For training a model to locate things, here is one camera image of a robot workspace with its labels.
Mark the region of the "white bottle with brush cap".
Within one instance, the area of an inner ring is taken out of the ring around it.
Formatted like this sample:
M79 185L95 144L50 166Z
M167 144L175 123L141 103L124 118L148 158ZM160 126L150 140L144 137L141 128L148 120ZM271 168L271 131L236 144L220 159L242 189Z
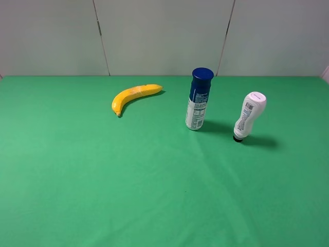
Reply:
M260 92L251 92L244 98L240 117L233 129L236 142L242 142L251 133L254 121L266 107L266 101L266 96Z

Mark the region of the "yellow banana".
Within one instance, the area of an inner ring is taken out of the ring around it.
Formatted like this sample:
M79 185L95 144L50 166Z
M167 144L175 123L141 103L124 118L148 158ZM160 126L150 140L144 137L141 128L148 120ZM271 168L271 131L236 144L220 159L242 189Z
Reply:
M146 84L131 87L120 92L115 96L112 102L112 110L116 116L120 117L123 111L123 107L138 98L151 96L162 91L163 87L158 84Z

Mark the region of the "blue and white spray can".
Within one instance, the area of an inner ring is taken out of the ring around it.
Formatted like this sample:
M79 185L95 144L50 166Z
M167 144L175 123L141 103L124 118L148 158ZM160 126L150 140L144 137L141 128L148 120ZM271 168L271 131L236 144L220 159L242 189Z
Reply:
M199 130L204 123L213 77L213 71L204 67L196 68L192 72L192 82L186 113L186 126L190 130Z

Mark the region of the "green tablecloth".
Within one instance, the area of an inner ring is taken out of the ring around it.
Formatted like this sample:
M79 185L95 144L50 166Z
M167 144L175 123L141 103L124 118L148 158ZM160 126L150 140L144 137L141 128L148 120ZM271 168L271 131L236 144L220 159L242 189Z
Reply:
M190 77L1 80L1 246L328 246L328 84L216 77L185 125ZM158 84L127 103L116 95ZM251 133L244 98L266 96Z

